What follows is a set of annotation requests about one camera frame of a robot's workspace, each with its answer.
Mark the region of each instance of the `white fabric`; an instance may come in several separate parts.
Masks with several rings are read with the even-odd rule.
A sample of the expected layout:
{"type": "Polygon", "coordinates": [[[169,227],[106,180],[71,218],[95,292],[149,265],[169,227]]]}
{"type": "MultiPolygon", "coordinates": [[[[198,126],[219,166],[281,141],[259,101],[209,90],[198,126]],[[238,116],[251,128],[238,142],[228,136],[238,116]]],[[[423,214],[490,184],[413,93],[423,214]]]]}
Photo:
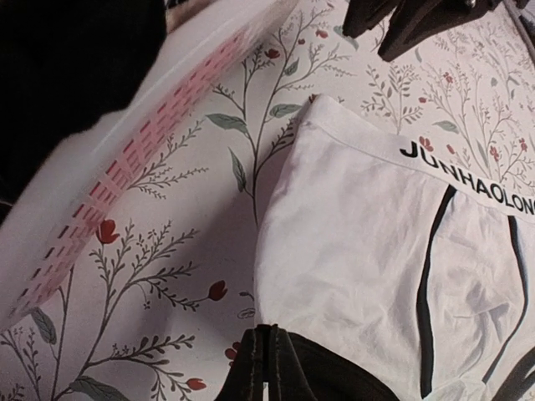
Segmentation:
{"type": "MultiPolygon", "coordinates": [[[[535,345],[528,306],[482,382],[521,319],[522,263],[507,216],[518,224],[521,262],[535,260],[528,246],[535,239],[533,199],[442,163],[410,139],[317,98],[262,224],[257,323],[329,348],[402,400],[421,399],[416,298],[431,226],[453,185],[431,246],[426,301],[434,362],[426,398],[490,399],[535,345]]],[[[528,292],[535,296],[533,286],[528,292]]]]}

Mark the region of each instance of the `laundry basket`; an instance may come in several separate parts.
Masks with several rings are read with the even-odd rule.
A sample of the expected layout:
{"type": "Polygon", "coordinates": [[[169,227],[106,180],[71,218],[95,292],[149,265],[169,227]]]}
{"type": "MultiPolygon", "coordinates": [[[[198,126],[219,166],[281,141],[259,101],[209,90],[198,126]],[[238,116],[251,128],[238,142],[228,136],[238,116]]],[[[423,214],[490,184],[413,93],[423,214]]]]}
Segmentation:
{"type": "Polygon", "coordinates": [[[0,332],[53,294],[159,146],[296,2],[215,1],[169,36],[127,110],[58,146],[0,227],[0,332]]]}

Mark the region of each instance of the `black lettering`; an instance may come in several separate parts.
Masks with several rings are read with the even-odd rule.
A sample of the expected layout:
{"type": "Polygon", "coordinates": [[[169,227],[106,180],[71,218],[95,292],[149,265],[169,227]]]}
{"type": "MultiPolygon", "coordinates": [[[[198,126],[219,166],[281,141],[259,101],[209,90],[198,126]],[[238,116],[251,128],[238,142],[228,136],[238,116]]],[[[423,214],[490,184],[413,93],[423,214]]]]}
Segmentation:
{"type": "Polygon", "coordinates": [[[526,211],[526,213],[529,212],[531,215],[535,214],[533,212],[533,199],[526,199],[522,197],[522,202],[524,204],[524,210],[526,211]]]}
{"type": "Polygon", "coordinates": [[[413,140],[410,142],[410,145],[412,146],[410,148],[410,153],[407,152],[405,149],[400,149],[400,152],[403,156],[415,158],[416,156],[418,156],[418,145],[413,140]]]}
{"type": "Polygon", "coordinates": [[[491,192],[492,196],[494,196],[494,199],[496,199],[498,202],[503,203],[503,190],[500,188],[498,184],[491,184],[491,192]]]}
{"type": "Polygon", "coordinates": [[[481,178],[477,179],[476,192],[478,194],[481,194],[483,192],[484,194],[486,194],[489,197],[489,199],[492,199],[491,193],[488,191],[487,187],[485,186],[485,183],[482,181],[481,178]]]}
{"type": "Polygon", "coordinates": [[[507,192],[505,190],[503,190],[503,199],[505,199],[505,206],[515,207],[513,203],[509,203],[509,199],[507,198],[507,192]]]}
{"type": "Polygon", "coordinates": [[[522,203],[522,200],[520,199],[520,197],[517,194],[514,194],[512,196],[512,203],[515,204],[517,209],[519,209],[520,211],[524,211],[524,204],[522,203]]]}
{"type": "Polygon", "coordinates": [[[433,163],[430,163],[430,162],[427,160],[427,156],[425,156],[425,150],[424,150],[424,148],[420,147],[420,152],[421,152],[421,158],[422,158],[428,165],[430,165],[431,167],[434,167],[434,168],[438,169],[438,163],[436,163],[435,156],[431,155],[431,158],[433,159],[433,163]]]}
{"type": "Polygon", "coordinates": [[[448,167],[447,165],[445,165],[444,163],[442,163],[441,160],[439,160],[439,163],[441,164],[441,167],[442,167],[442,169],[444,170],[444,172],[445,172],[446,174],[451,174],[451,175],[454,176],[454,178],[455,178],[457,181],[459,180],[459,175],[457,175],[457,172],[456,172],[454,166],[451,165],[450,167],[448,167]]]}
{"type": "Polygon", "coordinates": [[[457,167],[457,169],[459,170],[459,174],[461,175],[462,183],[463,183],[464,185],[466,185],[466,182],[467,182],[467,181],[470,181],[471,188],[472,188],[473,190],[475,190],[475,189],[474,189],[474,179],[471,177],[471,174],[468,173],[468,176],[466,176],[466,175],[462,174],[462,169],[460,169],[459,167],[457,167]]]}

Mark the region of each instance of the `white waistband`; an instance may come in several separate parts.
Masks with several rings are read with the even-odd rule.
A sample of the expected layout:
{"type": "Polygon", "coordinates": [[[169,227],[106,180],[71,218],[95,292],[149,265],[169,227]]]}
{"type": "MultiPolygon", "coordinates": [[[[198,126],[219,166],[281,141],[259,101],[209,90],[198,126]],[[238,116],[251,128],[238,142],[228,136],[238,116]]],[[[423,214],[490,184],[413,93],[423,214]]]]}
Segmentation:
{"type": "Polygon", "coordinates": [[[424,172],[447,182],[479,204],[506,215],[535,222],[535,198],[506,190],[501,184],[474,175],[425,151],[414,140],[386,134],[329,96],[318,96],[303,121],[324,130],[333,140],[367,155],[424,172]]]}

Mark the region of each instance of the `floral bedsheet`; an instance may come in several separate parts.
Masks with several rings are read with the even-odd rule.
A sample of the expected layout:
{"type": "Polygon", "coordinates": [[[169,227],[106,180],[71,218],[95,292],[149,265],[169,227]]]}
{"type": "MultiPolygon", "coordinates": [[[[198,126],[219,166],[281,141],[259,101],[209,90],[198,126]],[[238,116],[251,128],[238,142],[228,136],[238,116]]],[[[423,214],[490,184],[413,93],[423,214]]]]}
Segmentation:
{"type": "MultiPolygon", "coordinates": [[[[302,112],[330,94],[443,160],[535,194],[535,68],[503,6],[393,63],[303,0],[130,186],[42,308],[0,334],[0,400],[210,400],[253,325],[258,225],[302,112]]],[[[525,399],[535,399],[535,391],[525,399]]]]}

